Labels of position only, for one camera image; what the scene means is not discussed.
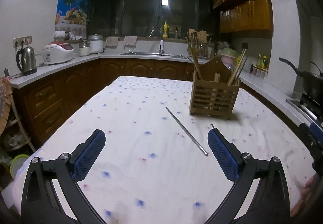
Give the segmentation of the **right hand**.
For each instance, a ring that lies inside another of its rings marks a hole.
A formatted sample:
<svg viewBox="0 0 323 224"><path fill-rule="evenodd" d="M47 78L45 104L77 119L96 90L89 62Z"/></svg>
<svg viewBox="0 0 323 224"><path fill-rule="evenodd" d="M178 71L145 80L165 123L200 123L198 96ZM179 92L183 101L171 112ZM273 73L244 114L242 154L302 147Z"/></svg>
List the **right hand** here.
<svg viewBox="0 0 323 224"><path fill-rule="evenodd" d="M308 204L308 201L311 197L312 192L310 191L310 188L312 186L314 175L308 179L308 181L305 183L305 186L301 190L301 198L300 200L295 204L294 208L290 211L290 217L294 219L297 217L302 210L304 210L305 206Z"/></svg>

